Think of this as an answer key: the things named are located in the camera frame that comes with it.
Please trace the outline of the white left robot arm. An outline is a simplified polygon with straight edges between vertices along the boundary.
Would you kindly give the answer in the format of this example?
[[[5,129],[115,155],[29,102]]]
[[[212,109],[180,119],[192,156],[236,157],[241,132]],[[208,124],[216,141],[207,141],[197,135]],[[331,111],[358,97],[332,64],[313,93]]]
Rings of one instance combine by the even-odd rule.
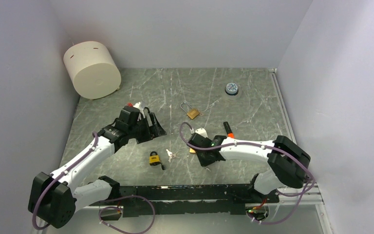
[[[119,117],[98,132],[91,143],[69,162],[49,174],[39,173],[33,180],[28,210],[36,230],[63,227],[80,209],[104,201],[118,202],[119,182],[101,176],[81,186],[82,180],[101,162],[113,156],[130,139],[140,144],[167,135],[155,113],[147,107],[125,106]]]

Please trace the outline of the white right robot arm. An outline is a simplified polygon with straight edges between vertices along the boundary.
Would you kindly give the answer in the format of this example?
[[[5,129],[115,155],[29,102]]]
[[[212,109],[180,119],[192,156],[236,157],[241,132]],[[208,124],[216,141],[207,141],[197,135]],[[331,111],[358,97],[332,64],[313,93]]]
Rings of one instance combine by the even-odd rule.
[[[186,145],[195,150],[203,167],[226,160],[266,163],[268,170],[257,174],[248,189],[248,196],[254,202],[261,202],[267,194],[282,186],[302,188],[311,161],[301,147],[282,135],[275,140],[249,141],[222,135],[209,139],[193,133]]]

